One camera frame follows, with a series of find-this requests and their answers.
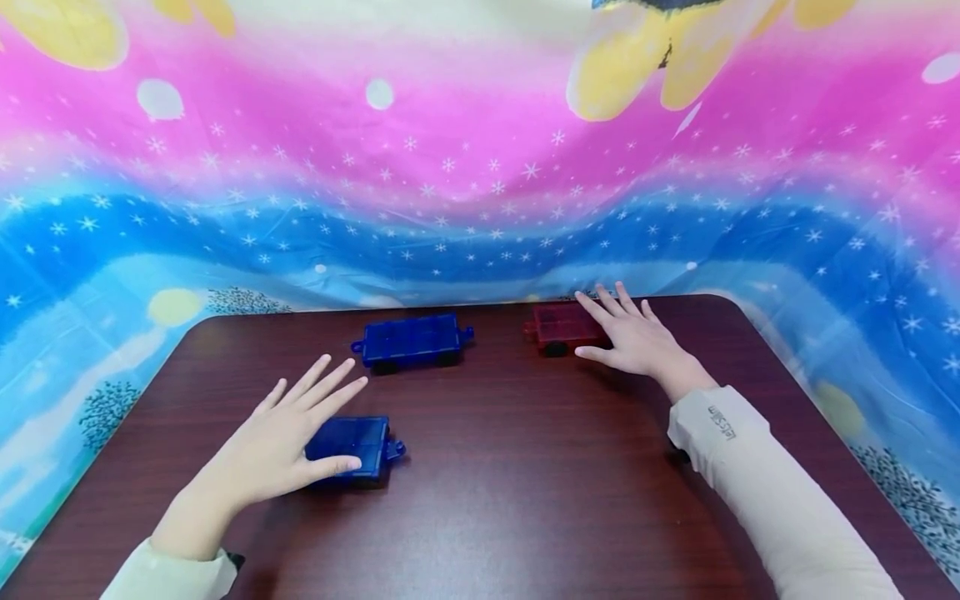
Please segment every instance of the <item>wrist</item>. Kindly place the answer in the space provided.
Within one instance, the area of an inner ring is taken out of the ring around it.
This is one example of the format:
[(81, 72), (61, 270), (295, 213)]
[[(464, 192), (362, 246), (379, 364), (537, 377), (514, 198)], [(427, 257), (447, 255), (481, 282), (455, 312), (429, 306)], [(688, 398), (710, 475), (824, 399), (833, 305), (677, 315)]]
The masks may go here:
[(151, 536), (151, 546), (166, 556), (212, 561), (241, 508), (195, 479), (170, 503)]
[(671, 404), (676, 404), (694, 390), (720, 387), (695, 356), (687, 352), (667, 362), (654, 379), (663, 388)]

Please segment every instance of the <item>hand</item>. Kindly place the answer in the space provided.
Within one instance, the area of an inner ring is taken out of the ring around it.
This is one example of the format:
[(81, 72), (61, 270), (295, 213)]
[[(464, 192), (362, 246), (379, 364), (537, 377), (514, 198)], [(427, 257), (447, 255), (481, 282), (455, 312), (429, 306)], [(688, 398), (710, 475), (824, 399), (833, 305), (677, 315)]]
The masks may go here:
[(354, 360), (347, 359), (317, 383), (329, 364), (325, 354), (286, 394), (287, 382), (280, 379), (200, 471), (197, 481), (219, 489), (227, 504), (241, 509), (360, 468), (360, 459), (354, 456), (308, 461), (303, 452), (320, 426), (367, 385), (367, 377), (360, 377), (331, 394)]
[(607, 332), (613, 348), (583, 346), (575, 350), (577, 356), (653, 377), (674, 403), (694, 389), (717, 387), (716, 381), (663, 326), (648, 300), (637, 308), (621, 281), (616, 282), (619, 302), (603, 285), (597, 284), (596, 289), (603, 306), (581, 292), (576, 293), (576, 298)]
[(233, 517), (245, 507), (360, 468), (355, 456), (308, 461), (303, 452), (320, 426), (367, 385), (367, 377), (360, 377), (333, 392), (354, 361), (344, 361), (318, 383), (329, 364), (330, 356), (322, 356), (286, 394), (286, 380), (277, 382), (170, 504), (150, 538), (154, 550), (210, 561)]

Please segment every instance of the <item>finger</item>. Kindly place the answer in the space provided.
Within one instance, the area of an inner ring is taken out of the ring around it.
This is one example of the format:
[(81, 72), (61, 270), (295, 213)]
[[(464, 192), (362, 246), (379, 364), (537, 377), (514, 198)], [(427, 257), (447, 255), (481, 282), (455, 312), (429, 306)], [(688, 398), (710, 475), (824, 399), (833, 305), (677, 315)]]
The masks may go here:
[(347, 373), (353, 369), (353, 365), (356, 364), (356, 361), (352, 358), (348, 358), (344, 362), (340, 363), (340, 366), (330, 372), (329, 375), (320, 380), (320, 382), (310, 388), (297, 400), (297, 404), (300, 408), (307, 411), (317, 405), (318, 402), (323, 400), (336, 389), (340, 382), (344, 380), (344, 377), (347, 376)]
[(650, 301), (648, 299), (643, 299), (640, 303), (640, 312), (643, 313), (643, 316), (653, 321), (656, 324), (662, 324), (660, 318), (654, 314), (654, 309), (650, 308)]
[(573, 295), (573, 297), (580, 302), (580, 305), (583, 306), (587, 312), (589, 312), (590, 316), (593, 317), (596, 322), (605, 324), (608, 323), (612, 318), (611, 314), (603, 309), (603, 306), (594, 302), (591, 297), (587, 296), (583, 292), (577, 292)]
[(573, 353), (581, 358), (612, 367), (613, 352), (610, 350), (604, 350), (596, 346), (580, 346), (573, 350)]
[(287, 392), (287, 395), (278, 403), (278, 405), (289, 404), (294, 402), (300, 396), (306, 394), (307, 390), (313, 387), (313, 384), (317, 382), (317, 379), (320, 377), (320, 374), (324, 372), (326, 366), (330, 364), (330, 355), (324, 354), (313, 364), (306, 373), (303, 374), (303, 377), (300, 378), (294, 387), (290, 388), (290, 391)]
[(287, 380), (280, 379), (274, 386), (273, 390), (269, 394), (267, 394), (267, 397), (263, 398), (263, 400), (261, 400), (260, 403), (256, 405), (256, 408), (253, 409), (253, 413), (255, 415), (259, 415), (261, 413), (266, 413), (270, 409), (274, 408), (276, 406), (277, 401), (280, 400), (281, 396), (283, 396), (283, 390), (285, 390), (286, 387), (287, 387)]
[(319, 429), (327, 419), (336, 415), (337, 411), (344, 407), (344, 404), (350, 402), (354, 396), (360, 393), (360, 390), (367, 387), (368, 381), (369, 379), (367, 377), (354, 379), (349, 382), (349, 384), (328, 396), (326, 400), (311, 408), (307, 412), (307, 415), (312, 421), (314, 431)]
[(360, 459), (355, 456), (328, 456), (316, 461), (308, 461), (304, 458), (297, 462), (296, 485), (298, 489), (304, 488), (334, 475), (357, 470), (362, 466)]
[(634, 304), (634, 299), (630, 298), (630, 293), (627, 292), (627, 286), (623, 284), (623, 281), (616, 282), (616, 295), (620, 299), (620, 305), (623, 306), (628, 315), (640, 316), (640, 309)]
[(613, 299), (613, 296), (610, 295), (610, 292), (607, 291), (607, 288), (597, 283), (597, 295), (600, 297), (600, 301), (603, 302), (603, 305), (610, 311), (610, 314), (615, 317), (622, 317), (626, 315), (623, 311), (623, 307), (616, 303), (616, 300)]

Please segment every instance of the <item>left hand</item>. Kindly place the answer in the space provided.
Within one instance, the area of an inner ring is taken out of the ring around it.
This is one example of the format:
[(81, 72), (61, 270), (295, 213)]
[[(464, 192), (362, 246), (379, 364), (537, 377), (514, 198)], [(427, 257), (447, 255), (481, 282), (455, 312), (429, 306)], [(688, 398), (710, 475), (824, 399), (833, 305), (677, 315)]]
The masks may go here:
[(225, 504), (239, 511), (254, 502), (360, 468), (360, 459), (355, 456), (308, 461), (303, 453), (320, 426), (367, 385), (367, 377), (360, 377), (333, 392), (353, 368), (354, 360), (347, 359), (318, 383), (329, 363), (330, 356), (325, 354), (286, 394), (287, 382), (280, 379), (198, 473), (194, 483), (217, 495), (224, 494)]

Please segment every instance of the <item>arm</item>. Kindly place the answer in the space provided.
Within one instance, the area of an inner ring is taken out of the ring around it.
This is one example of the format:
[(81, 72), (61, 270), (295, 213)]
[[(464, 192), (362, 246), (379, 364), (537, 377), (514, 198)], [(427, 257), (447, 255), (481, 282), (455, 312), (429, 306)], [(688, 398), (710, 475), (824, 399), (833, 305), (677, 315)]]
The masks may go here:
[(307, 461), (303, 455), (320, 426), (367, 384), (361, 377), (331, 394), (353, 360), (318, 383), (329, 362), (328, 355), (322, 357), (286, 395), (286, 381), (276, 384), (177, 494), (153, 535), (133, 550), (101, 600), (220, 600), (241, 564), (220, 545), (241, 510), (360, 468), (352, 456)]
[(638, 309), (621, 283), (607, 310), (578, 300), (608, 332), (612, 350), (577, 354), (654, 377), (673, 407), (667, 430), (693, 468), (746, 530), (780, 598), (902, 598), (873, 551), (824, 491), (770, 433), (769, 423), (733, 388), (720, 388), (674, 340), (644, 300)]

